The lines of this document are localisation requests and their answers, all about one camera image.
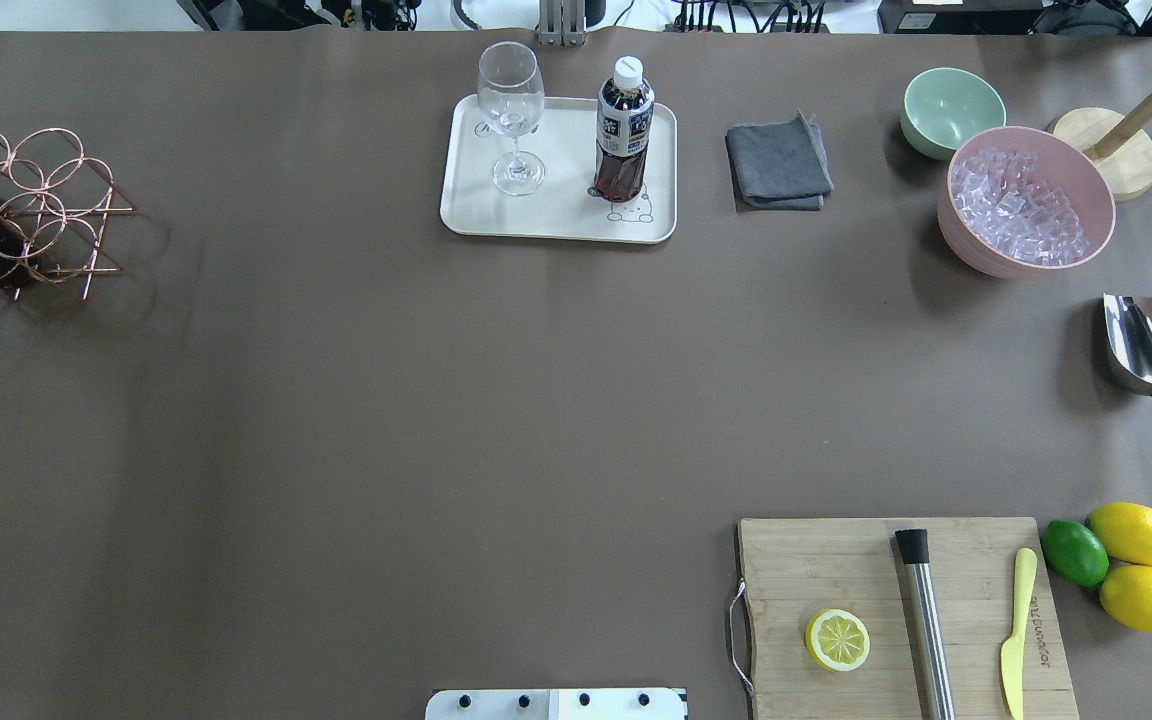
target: wooden disc base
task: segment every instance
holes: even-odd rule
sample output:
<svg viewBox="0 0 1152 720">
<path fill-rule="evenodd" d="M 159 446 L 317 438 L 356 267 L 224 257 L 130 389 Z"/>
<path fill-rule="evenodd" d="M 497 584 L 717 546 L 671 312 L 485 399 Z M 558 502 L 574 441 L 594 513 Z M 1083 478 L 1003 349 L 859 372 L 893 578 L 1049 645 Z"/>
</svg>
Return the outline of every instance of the wooden disc base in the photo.
<svg viewBox="0 0 1152 720">
<path fill-rule="evenodd" d="M 1048 131 L 1070 143 L 1078 150 L 1087 152 L 1108 135 L 1114 126 L 1123 120 L 1123 115 L 1114 109 L 1078 108 L 1070 109 L 1051 124 Z M 1106 158 L 1092 158 L 1096 168 L 1101 170 L 1101 177 L 1111 187 L 1114 199 L 1131 200 L 1149 190 L 1152 184 L 1152 141 L 1146 132 L 1137 131 L 1112 154 Z"/>
</svg>

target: yellow knife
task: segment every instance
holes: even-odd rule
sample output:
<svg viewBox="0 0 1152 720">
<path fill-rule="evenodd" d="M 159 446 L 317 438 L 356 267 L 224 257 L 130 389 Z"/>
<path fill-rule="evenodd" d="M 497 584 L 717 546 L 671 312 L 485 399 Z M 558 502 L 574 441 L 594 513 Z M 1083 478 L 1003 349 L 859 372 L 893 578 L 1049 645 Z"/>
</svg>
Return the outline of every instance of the yellow knife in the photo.
<svg viewBox="0 0 1152 720">
<path fill-rule="evenodd" d="M 1002 694 L 1007 698 L 1007 710 L 1016 720 L 1025 719 L 1025 700 L 1021 694 L 1021 675 L 1025 666 L 1025 620 L 1029 616 L 1029 598 L 1034 593 L 1034 575 L 1038 574 L 1038 556 L 1032 550 L 1016 551 L 1016 575 L 1011 579 L 1011 637 L 1002 642 Z"/>
</svg>

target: gray table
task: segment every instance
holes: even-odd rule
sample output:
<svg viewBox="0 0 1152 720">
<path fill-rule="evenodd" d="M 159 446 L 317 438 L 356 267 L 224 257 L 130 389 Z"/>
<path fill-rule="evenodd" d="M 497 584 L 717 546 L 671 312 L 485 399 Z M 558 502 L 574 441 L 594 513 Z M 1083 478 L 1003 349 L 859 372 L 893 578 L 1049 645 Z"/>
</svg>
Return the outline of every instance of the gray table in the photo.
<svg viewBox="0 0 1152 720">
<path fill-rule="evenodd" d="M 932 65 L 1015 124 L 1129 109 L 1152 40 L 545 50 L 551 94 L 642 55 L 680 118 L 677 232 L 609 247 L 439 222 L 450 108 L 503 37 L 0 35 L 1 131 L 76 129 L 143 210 L 90 304 L 0 301 L 0 717 L 667 684 L 740 720 L 737 520 L 1152 505 L 1152 407 L 1096 332 L 1102 291 L 1152 295 L 1152 190 L 1085 268 L 996 281 L 896 127 Z M 838 191 L 748 211 L 723 129 L 795 109 Z M 1083 715 L 1152 717 L 1152 635 L 1056 593 Z"/>
</svg>

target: bottle label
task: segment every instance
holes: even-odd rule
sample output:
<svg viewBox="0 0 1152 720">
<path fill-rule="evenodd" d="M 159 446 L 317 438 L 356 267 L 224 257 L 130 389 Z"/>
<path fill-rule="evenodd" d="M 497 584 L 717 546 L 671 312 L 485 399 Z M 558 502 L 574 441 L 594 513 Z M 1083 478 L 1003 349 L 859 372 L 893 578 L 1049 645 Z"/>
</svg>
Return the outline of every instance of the bottle label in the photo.
<svg viewBox="0 0 1152 720">
<path fill-rule="evenodd" d="M 616 109 L 599 99 L 598 145 L 608 154 L 630 158 L 649 149 L 649 129 L 655 103 L 641 108 Z"/>
</svg>

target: gray cloth napkin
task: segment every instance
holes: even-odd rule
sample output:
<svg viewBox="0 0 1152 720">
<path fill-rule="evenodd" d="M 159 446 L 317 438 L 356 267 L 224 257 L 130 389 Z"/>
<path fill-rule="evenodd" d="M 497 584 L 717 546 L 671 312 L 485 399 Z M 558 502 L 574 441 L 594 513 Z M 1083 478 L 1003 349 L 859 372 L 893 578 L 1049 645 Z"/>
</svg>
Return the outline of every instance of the gray cloth napkin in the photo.
<svg viewBox="0 0 1152 720">
<path fill-rule="evenodd" d="M 786 123 L 727 131 L 741 197 L 758 210 L 820 210 L 833 192 L 820 128 L 803 113 Z"/>
</svg>

